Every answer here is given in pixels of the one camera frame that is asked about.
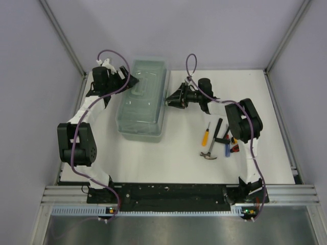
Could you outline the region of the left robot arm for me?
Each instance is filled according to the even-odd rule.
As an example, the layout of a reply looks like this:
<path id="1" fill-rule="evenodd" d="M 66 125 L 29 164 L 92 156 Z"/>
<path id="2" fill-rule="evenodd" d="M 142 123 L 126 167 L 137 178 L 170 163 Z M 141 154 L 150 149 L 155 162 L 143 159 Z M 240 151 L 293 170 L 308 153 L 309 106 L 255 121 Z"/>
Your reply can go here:
<path id="1" fill-rule="evenodd" d="M 93 81 L 77 113 L 66 123 L 57 127 L 59 155 L 72 171 L 85 177 L 104 202 L 114 200 L 116 190 L 109 186 L 111 177 L 95 165 L 97 145 L 92 126 L 104 111 L 114 94 L 135 86 L 139 79 L 130 74 L 129 67 L 98 66 L 92 69 Z"/>

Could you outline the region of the orange handled screwdriver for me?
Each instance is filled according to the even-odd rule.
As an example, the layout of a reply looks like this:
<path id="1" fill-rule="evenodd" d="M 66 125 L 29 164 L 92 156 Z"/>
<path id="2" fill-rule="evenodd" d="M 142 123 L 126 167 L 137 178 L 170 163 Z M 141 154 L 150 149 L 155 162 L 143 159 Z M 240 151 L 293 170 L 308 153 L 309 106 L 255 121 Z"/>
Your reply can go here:
<path id="1" fill-rule="evenodd" d="M 210 128 L 211 122 L 208 123 L 208 126 L 205 130 L 203 139 L 202 139 L 202 146 L 206 146 L 207 145 L 207 141 L 208 141 L 208 136 L 209 136 L 209 128 Z"/>

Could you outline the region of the translucent green tool box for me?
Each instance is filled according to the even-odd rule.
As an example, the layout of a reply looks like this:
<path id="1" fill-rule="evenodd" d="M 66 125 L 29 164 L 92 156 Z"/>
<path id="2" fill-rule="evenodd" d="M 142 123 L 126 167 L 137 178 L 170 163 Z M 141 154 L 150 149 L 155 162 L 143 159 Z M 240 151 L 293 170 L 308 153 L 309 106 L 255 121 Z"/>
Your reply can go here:
<path id="1" fill-rule="evenodd" d="M 116 115 L 118 132 L 127 140 L 158 143 L 170 78 L 167 61 L 156 56 L 138 57 L 131 74 L 139 82 L 123 92 Z"/>

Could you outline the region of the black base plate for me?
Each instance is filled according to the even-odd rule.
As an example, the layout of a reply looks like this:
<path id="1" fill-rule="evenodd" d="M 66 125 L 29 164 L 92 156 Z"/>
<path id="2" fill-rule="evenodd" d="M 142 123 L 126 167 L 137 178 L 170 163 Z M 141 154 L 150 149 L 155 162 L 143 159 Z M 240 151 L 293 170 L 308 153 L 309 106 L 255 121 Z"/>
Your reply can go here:
<path id="1" fill-rule="evenodd" d="M 232 205 L 268 203 L 260 184 L 113 183 L 87 191 L 89 204 L 119 204 L 121 212 L 229 211 Z"/>

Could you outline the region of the small black mallet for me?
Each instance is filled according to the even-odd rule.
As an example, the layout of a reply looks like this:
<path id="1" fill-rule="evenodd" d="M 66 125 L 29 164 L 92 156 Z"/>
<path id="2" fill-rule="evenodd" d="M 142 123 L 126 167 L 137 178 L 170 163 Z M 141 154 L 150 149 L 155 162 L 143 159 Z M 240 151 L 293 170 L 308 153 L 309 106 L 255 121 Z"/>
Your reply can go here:
<path id="1" fill-rule="evenodd" d="M 215 142 L 222 143 L 222 144 L 230 144 L 230 140 L 228 138 L 229 130 L 230 130 L 230 128 L 228 126 L 227 129 L 226 129 L 226 132 L 223 135 L 223 138 L 215 138 Z"/>

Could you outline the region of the aluminium frame rail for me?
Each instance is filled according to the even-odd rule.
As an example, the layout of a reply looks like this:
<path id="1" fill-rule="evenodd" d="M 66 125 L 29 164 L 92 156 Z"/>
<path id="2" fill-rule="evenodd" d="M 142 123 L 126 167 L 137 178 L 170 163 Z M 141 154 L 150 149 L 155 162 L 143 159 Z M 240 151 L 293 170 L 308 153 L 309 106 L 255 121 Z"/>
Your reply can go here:
<path id="1" fill-rule="evenodd" d="M 133 184 L 123 183 L 115 186 L 113 191 L 108 189 L 91 189 L 86 186 L 47 186 L 44 190 L 41 203 L 46 205 L 68 204 L 109 204 L 116 202 L 117 198 L 123 201 L 132 200 L 209 200 L 214 199 L 223 203 L 226 192 L 237 191 L 236 185 L 218 184 Z M 266 196 L 266 203 L 276 205 L 315 205 L 319 203 L 316 190 L 312 185 L 267 185 L 266 194 L 257 193 L 260 199 Z M 253 196 L 237 201 L 252 203 Z"/>

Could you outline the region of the blue handled screwdriver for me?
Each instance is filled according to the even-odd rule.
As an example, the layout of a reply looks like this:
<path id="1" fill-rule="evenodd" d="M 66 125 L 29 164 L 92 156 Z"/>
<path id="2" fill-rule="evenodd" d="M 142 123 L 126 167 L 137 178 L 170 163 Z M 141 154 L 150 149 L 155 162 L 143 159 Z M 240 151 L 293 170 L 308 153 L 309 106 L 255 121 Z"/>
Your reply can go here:
<path id="1" fill-rule="evenodd" d="M 225 145 L 225 157 L 226 158 L 230 157 L 230 145 L 229 144 Z"/>

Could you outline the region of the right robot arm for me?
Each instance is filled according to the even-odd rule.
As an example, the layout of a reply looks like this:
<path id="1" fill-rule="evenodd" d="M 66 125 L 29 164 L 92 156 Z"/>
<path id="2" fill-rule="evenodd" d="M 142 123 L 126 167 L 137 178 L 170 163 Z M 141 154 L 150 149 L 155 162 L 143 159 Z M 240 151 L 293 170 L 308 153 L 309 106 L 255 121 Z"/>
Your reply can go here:
<path id="1" fill-rule="evenodd" d="M 263 122 L 251 99 L 239 102 L 222 101 L 214 96 L 210 79 L 201 78 L 195 84 L 191 77 L 181 83 L 178 89 L 166 98 L 166 105 L 185 109 L 189 103 L 197 103 L 208 115 L 223 115 L 227 118 L 227 128 L 238 141 L 241 154 L 240 175 L 237 191 L 224 194 L 228 203 L 237 201 L 250 202 L 257 193 L 266 194 L 265 180 L 260 171 L 257 155 L 258 142 L 263 130 Z"/>

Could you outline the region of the red handled pliers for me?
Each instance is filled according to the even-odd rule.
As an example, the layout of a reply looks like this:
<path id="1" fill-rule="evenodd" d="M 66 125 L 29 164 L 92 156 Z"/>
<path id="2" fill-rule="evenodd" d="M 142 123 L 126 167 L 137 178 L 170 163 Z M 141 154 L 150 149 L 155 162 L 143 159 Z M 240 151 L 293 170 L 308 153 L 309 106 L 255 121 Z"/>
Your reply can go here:
<path id="1" fill-rule="evenodd" d="M 236 153 L 236 152 L 239 152 L 240 151 L 240 148 L 239 148 L 239 145 L 236 144 L 234 145 L 231 149 L 230 149 L 230 153 Z"/>

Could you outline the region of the orange black utility knife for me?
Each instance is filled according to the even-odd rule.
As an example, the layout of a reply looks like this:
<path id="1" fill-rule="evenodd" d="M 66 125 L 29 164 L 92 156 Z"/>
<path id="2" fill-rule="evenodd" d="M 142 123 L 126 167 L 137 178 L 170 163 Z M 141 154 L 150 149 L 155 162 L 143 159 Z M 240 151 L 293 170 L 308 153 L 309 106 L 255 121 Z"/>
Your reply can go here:
<path id="1" fill-rule="evenodd" d="M 234 137 L 232 137 L 230 141 L 231 141 L 232 144 L 237 144 L 238 143 L 237 139 L 235 139 Z"/>

